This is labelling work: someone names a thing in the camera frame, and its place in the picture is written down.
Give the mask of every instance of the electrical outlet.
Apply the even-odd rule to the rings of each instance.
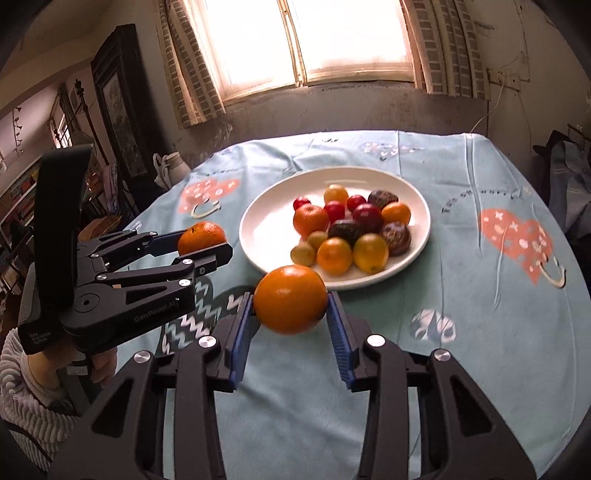
[[[519,73],[503,72],[502,70],[488,70],[489,81],[495,85],[505,86],[512,90],[521,91],[521,78]]]
[[[519,73],[507,72],[505,86],[513,90],[521,91],[521,77]]]

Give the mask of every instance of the light blue tablecloth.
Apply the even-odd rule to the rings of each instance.
[[[215,154],[132,227],[160,233],[189,227],[195,223],[190,216],[195,195],[207,189],[221,206],[207,219],[222,225],[234,257],[201,279],[193,317],[121,346],[119,364],[144,348],[173,351],[226,311],[235,311],[235,298],[262,276],[238,241],[246,207],[281,179],[337,165],[402,176],[426,198],[433,218],[431,238],[418,259],[376,286],[342,293],[346,310],[405,350],[428,354],[448,348],[541,475],[591,404],[586,368],[591,303],[548,209],[510,161],[478,135],[332,132],[251,141]],[[144,258],[133,268],[165,265],[172,258]],[[537,265],[540,258],[548,278]],[[567,271],[564,289],[549,281],[560,278],[561,267]],[[324,323],[293,337],[262,327],[238,392],[216,396],[228,478],[352,478],[367,400],[340,381]],[[418,476],[419,424],[412,402],[411,414],[411,474]],[[170,450],[167,444],[167,458]]]

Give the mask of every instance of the red heart pattern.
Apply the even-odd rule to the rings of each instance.
[[[508,210],[487,209],[480,214],[483,235],[504,255],[516,260],[531,279],[538,284],[540,266],[552,256],[552,239],[536,220],[523,222]]]
[[[240,186],[240,180],[232,179],[218,183],[215,178],[209,178],[187,186],[181,194],[179,213],[191,213],[195,207],[207,202],[218,200],[232,193]]]

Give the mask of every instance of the metal screw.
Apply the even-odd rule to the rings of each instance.
[[[447,350],[444,350],[443,348],[435,350],[433,356],[435,357],[435,360],[439,362],[447,362],[452,357],[451,353]]]
[[[374,347],[380,347],[385,345],[386,339],[381,335],[369,335],[367,343]]]
[[[206,335],[205,337],[201,337],[199,339],[199,345],[201,345],[203,348],[211,348],[216,343],[217,343],[216,338],[212,337],[211,335]]]
[[[147,350],[142,350],[134,355],[134,360],[137,364],[144,364],[148,360],[150,360],[151,356],[152,354],[150,352],[148,352]]]

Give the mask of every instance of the yellow fruit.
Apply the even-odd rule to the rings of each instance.
[[[316,261],[316,251],[308,242],[302,242],[291,249],[290,257],[296,265],[311,267]]]
[[[265,275],[255,289],[253,302],[263,325],[283,335],[295,335],[322,319],[328,293],[314,270],[288,265]]]
[[[400,222],[408,225],[411,217],[410,208],[405,203],[389,203],[382,209],[382,217],[384,223]]]
[[[314,248],[314,251],[317,252],[322,243],[326,242],[329,239],[329,236],[326,232],[312,232],[308,236],[308,243]]]
[[[381,272],[388,261],[388,244],[375,233],[366,233],[355,242],[353,260],[357,268],[370,275]]]
[[[350,245],[342,238],[329,238],[318,249],[316,254],[318,265],[329,275],[342,275],[353,263]]]
[[[324,191],[324,204],[329,202],[340,202],[343,205],[347,205],[347,200],[349,200],[349,193],[342,185],[329,185]]]

